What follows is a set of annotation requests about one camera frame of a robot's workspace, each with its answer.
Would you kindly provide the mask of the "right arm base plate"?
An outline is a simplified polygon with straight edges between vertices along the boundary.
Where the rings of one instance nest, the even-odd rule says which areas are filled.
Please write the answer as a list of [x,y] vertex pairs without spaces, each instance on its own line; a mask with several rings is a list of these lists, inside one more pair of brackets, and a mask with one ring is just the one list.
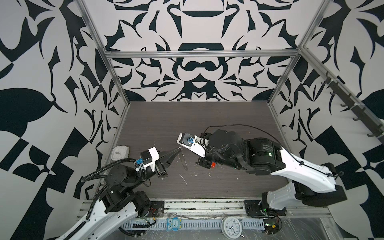
[[268,218],[267,211],[262,208],[261,200],[245,200],[244,201],[246,214],[251,218]]

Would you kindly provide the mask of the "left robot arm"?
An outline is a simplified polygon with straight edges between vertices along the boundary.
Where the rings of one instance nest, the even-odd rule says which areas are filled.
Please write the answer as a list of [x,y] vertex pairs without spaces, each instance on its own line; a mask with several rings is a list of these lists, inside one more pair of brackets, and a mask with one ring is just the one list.
[[137,160],[116,160],[82,178],[83,183],[103,179],[105,184],[95,194],[88,212],[59,238],[104,240],[127,221],[145,218],[152,203],[145,192],[135,192],[135,188],[153,176],[166,177],[166,169],[180,152],[181,148],[160,152],[153,147],[142,152]]

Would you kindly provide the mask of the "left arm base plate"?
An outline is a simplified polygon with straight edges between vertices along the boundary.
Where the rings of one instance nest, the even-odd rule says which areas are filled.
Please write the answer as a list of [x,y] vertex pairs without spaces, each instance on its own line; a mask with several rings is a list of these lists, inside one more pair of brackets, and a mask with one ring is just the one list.
[[165,202],[151,201],[151,206],[146,214],[147,218],[159,218],[164,215]]

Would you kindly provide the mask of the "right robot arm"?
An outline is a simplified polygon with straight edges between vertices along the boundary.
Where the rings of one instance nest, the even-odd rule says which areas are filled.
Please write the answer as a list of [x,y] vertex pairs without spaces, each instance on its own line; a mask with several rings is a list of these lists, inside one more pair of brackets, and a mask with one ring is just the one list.
[[333,164],[313,164],[270,139],[245,140],[236,132],[216,130],[187,137],[187,142],[196,148],[198,165],[207,169],[219,164],[255,176],[288,179],[284,187],[263,193],[259,206],[264,212],[297,205],[327,207],[348,199],[344,188],[336,183],[338,173]]

